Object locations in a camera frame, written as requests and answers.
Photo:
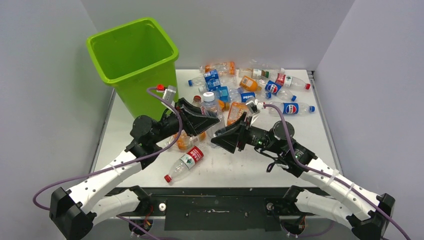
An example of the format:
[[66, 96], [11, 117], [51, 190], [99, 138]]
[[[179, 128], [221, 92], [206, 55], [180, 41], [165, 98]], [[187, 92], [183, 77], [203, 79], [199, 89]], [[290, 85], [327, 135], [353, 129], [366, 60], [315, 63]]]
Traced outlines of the orange label white-cap bottle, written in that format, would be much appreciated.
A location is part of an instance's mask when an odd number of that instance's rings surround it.
[[250, 113], [247, 105], [244, 102], [233, 102], [228, 112], [226, 125], [229, 126], [236, 122], [243, 115], [244, 112], [246, 112], [247, 114]]

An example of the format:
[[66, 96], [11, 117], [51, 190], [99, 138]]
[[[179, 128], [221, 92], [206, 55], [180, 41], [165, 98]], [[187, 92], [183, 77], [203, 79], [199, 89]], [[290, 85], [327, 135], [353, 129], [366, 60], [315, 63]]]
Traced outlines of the red label clear bottle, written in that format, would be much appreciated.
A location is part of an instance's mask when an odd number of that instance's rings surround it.
[[175, 161], [168, 174], [164, 176], [165, 181], [168, 184], [173, 184], [186, 178], [191, 173], [192, 168], [205, 157], [205, 153], [204, 147], [193, 146]]

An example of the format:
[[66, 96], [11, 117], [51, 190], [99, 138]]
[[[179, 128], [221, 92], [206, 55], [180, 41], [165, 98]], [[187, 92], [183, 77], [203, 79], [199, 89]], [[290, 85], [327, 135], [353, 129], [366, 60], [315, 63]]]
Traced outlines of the green plastic bin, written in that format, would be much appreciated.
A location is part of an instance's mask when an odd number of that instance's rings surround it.
[[101, 80], [114, 88], [134, 118], [161, 118], [165, 107], [147, 88], [177, 86], [179, 50], [155, 19], [144, 17], [94, 34], [86, 47]]

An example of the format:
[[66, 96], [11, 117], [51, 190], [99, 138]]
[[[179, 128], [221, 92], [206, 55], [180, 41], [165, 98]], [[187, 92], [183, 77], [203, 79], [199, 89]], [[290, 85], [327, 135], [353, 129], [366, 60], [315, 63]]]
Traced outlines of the small clear blue-cap bottle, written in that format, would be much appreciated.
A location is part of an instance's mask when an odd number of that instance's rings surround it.
[[219, 122], [210, 127], [206, 132], [209, 137], [213, 137], [215, 132], [225, 127], [225, 120], [222, 108], [213, 92], [205, 92], [202, 94], [201, 111], [204, 115], [216, 117]]

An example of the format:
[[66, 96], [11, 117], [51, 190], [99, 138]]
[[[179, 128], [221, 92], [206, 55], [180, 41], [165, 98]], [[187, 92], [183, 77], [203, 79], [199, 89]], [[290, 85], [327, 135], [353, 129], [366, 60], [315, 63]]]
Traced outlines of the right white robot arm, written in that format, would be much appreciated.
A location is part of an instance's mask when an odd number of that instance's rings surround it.
[[344, 225], [360, 240], [380, 240], [389, 225], [395, 199], [368, 191], [331, 168], [314, 152], [294, 138], [294, 127], [277, 121], [270, 130], [252, 126], [246, 113], [232, 124], [216, 131], [211, 142], [230, 153], [252, 146], [272, 159], [266, 169], [278, 166], [296, 178], [307, 181], [329, 196], [291, 186], [283, 196], [283, 209], [289, 214], [308, 213]]

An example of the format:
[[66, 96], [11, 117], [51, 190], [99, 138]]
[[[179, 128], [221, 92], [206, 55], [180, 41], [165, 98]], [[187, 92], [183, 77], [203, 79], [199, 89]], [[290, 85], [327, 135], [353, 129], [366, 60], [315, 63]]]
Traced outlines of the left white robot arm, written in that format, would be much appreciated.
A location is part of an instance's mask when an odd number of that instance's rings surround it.
[[57, 188], [50, 198], [49, 217], [67, 240], [81, 240], [98, 223], [122, 213], [144, 215], [150, 197], [141, 187], [132, 186], [112, 196], [107, 194], [130, 176], [153, 163], [164, 148], [158, 143], [181, 130], [197, 136], [219, 122], [184, 98], [173, 112], [157, 121], [150, 116], [135, 118], [132, 141], [107, 166], [69, 189]]

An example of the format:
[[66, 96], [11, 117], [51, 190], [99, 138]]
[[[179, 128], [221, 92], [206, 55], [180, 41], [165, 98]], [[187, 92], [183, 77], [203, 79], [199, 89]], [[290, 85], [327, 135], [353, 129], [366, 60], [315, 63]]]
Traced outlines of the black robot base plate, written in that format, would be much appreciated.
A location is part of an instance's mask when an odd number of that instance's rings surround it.
[[146, 187], [149, 196], [125, 217], [164, 220], [166, 231], [279, 231], [279, 218], [303, 215], [284, 203], [287, 187]]

